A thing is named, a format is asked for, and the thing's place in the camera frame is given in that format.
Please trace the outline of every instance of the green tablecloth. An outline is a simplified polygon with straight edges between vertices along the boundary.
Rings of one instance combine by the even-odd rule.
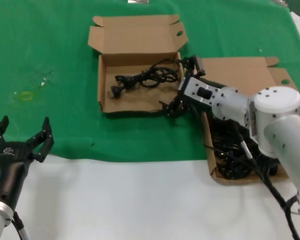
[[[277,56],[300,90],[300,37],[270,0],[0,0],[0,119],[26,140],[49,116],[52,154],[113,162],[205,159],[190,116],[107,118],[97,103],[98,58],[87,44],[94,15],[179,14],[182,56]]]

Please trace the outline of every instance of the cardboard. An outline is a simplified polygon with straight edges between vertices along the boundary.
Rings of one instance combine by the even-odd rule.
[[[163,59],[180,59],[178,50],[188,37],[178,15],[94,16],[88,44],[102,55],[98,65],[98,102],[104,113],[159,112],[159,101],[169,103],[177,95],[179,83],[161,83],[156,88],[135,88],[113,97],[111,86],[119,86],[115,76],[140,74]],[[162,64],[177,68],[173,64]]]
[[[248,96],[271,86],[289,86],[297,89],[287,70],[275,67],[279,63],[277,57],[203,58],[202,63],[206,72],[205,79],[234,87]],[[213,146],[209,121],[205,113],[202,114],[202,120],[205,129],[203,140],[205,144]],[[209,173],[216,182],[220,184],[249,184],[260,181],[259,177],[253,173],[242,179],[226,179],[218,171],[216,162],[218,159],[216,159],[214,151],[206,148],[206,154]],[[278,173],[271,177],[273,181],[281,181],[287,178],[288,176],[281,166]]]

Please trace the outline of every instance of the white table surface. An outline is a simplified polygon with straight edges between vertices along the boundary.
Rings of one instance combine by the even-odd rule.
[[[289,181],[275,184],[286,198]],[[262,184],[223,186],[206,161],[34,162],[16,208],[31,240],[291,240]],[[300,234],[300,216],[293,216]],[[12,225],[3,240],[18,240]]]

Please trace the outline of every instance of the tangled cable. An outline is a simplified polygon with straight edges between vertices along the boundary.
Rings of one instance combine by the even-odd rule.
[[[166,66],[158,66],[165,62],[171,62],[177,66],[177,69],[173,69]],[[162,83],[174,83],[179,80],[178,73],[180,71],[180,64],[178,61],[173,59],[164,59],[159,61],[158,63],[152,65],[148,70],[142,71],[140,74],[134,76],[124,76],[117,75],[115,76],[115,80],[123,84],[123,86],[115,86],[111,87],[111,91],[115,98],[119,98],[121,92],[126,89],[133,88],[137,83],[140,83],[144,88],[156,88],[159,84]]]

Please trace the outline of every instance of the box lid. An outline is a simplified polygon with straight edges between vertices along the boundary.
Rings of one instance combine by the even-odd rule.
[[[177,52],[188,42],[179,15],[94,16],[88,44],[102,54]]]

